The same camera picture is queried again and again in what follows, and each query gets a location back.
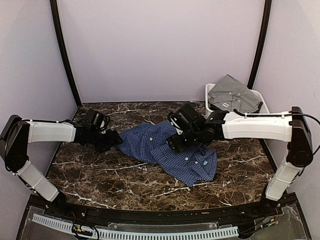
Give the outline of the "black curved front rail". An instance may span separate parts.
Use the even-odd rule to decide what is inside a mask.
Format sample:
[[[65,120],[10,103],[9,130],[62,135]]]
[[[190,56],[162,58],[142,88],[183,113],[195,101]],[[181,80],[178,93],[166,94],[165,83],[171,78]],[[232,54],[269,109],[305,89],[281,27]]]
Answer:
[[[283,206],[266,198],[261,201],[202,210],[183,211],[135,211],[117,210],[101,207],[84,206],[65,203],[58,207],[52,203],[40,200],[45,213],[55,217],[66,217],[76,223],[107,226],[111,223],[145,224],[145,225],[183,225],[218,223],[218,225],[253,225],[255,220],[265,219],[280,214]]]

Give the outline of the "clear acrylic plate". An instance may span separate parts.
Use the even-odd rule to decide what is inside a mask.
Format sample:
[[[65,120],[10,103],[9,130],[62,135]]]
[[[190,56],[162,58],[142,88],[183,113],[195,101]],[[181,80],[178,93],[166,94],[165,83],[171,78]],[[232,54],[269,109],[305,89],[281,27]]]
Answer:
[[[135,232],[135,233],[182,233],[182,232],[199,232],[216,230],[219,228],[217,222],[205,223],[185,223],[185,224],[133,224],[133,223],[109,223],[108,230],[121,231],[121,232]]]

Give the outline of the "grey folded shirt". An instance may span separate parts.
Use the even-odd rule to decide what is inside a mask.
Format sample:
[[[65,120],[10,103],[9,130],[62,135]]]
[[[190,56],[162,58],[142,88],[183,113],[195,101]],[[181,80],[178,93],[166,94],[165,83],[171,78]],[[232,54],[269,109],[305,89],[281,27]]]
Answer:
[[[250,89],[229,74],[215,84],[209,95],[213,97],[213,110],[259,113],[262,106]]]

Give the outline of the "left black frame post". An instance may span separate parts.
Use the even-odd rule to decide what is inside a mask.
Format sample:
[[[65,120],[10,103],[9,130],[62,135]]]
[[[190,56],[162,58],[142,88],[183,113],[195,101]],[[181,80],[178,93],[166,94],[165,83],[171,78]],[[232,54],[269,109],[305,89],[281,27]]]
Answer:
[[[50,3],[53,26],[55,30],[56,40],[58,43],[62,64],[64,67],[64,71],[67,77],[68,85],[70,87],[73,99],[75,101],[77,108],[79,108],[82,106],[82,101],[76,86],[76,81],[72,72],[69,56],[67,53],[67,47],[64,40],[64,34],[63,34],[62,24],[61,24],[61,19],[59,14],[58,1],[50,0],[49,3]]]

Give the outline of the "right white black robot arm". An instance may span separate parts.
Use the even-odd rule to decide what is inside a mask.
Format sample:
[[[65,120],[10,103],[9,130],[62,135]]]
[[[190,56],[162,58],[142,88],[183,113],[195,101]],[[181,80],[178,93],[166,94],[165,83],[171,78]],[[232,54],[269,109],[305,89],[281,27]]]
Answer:
[[[167,138],[178,154],[192,146],[233,139],[267,139],[287,143],[287,155],[265,189],[265,198],[255,205],[255,213],[266,217],[275,208],[287,187],[314,158],[307,115],[299,107],[280,113],[242,113],[234,109],[214,110],[208,117],[189,103],[168,115],[176,134]]]

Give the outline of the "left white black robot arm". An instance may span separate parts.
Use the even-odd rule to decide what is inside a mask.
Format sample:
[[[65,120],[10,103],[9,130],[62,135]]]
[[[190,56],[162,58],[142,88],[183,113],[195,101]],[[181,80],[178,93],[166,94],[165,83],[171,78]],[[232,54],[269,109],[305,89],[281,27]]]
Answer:
[[[110,117],[89,109],[78,120],[36,120],[12,115],[0,134],[0,156],[8,172],[51,203],[51,210],[60,218],[71,213],[66,196],[31,162],[28,146],[33,143],[61,142],[91,145],[99,153],[123,143],[116,130],[108,129]]]

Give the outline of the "black frame post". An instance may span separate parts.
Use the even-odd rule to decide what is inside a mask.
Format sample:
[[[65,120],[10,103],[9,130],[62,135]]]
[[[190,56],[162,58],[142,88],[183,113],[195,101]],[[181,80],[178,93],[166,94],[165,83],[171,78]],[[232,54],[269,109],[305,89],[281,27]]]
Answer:
[[[68,85],[70,87],[73,99],[75,101],[77,108],[79,108],[82,106],[82,101],[76,86],[76,81],[72,72],[69,56],[67,53],[67,47],[64,40],[64,34],[63,34],[62,24],[61,24],[61,19],[59,14],[58,1],[50,0],[49,3],[50,3],[53,26],[55,30],[56,40],[58,43],[62,64],[64,67],[64,71],[67,77]]]
[[[250,75],[249,75],[248,82],[247,82],[247,87],[250,90],[252,90],[254,88],[254,84],[256,81],[257,74],[258,74],[260,62],[262,59],[265,40],[266,40],[268,26],[269,26],[271,8],[272,8],[272,0],[265,0],[258,42],[257,42],[257,46],[256,46],[256,51],[255,51],[253,63],[252,63],[252,68],[251,68]]]

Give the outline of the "blue checked long sleeve shirt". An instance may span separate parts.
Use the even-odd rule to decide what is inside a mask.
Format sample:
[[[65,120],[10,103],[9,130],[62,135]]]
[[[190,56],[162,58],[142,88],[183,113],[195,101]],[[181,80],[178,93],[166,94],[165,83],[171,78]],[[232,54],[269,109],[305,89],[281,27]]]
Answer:
[[[129,157],[160,165],[188,187],[198,181],[212,181],[218,166],[217,152],[199,145],[175,154],[167,138],[176,132],[168,120],[155,125],[143,122],[120,133],[123,143],[117,148]]]

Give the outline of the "white plastic bin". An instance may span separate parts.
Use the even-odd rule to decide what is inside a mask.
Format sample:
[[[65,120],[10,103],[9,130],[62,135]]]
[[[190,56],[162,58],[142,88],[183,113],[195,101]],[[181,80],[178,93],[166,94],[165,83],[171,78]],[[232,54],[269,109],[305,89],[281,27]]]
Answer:
[[[213,101],[214,98],[212,96],[209,95],[209,93],[211,92],[211,90],[215,87],[215,83],[208,83],[205,85],[205,117],[207,118],[213,111]],[[262,94],[256,90],[251,90],[251,92],[260,99],[260,101],[262,102],[262,106],[260,107],[260,114],[269,114],[269,108],[262,96]]]

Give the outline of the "right black frame post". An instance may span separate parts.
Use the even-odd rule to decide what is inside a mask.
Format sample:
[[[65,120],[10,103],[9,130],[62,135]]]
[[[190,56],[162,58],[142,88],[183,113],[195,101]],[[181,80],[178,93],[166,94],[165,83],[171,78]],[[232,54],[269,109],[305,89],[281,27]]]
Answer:
[[[250,90],[252,90],[254,88],[254,84],[256,81],[257,74],[258,74],[260,62],[262,59],[265,40],[266,40],[268,26],[269,26],[271,8],[272,8],[272,0],[265,0],[258,42],[257,42],[257,46],[256,46],[256,51],[255,51],[253,63],[252,63],[252,68],[251,68],[250,75],[249,75],[248,82],[247,82],[247,87]]]

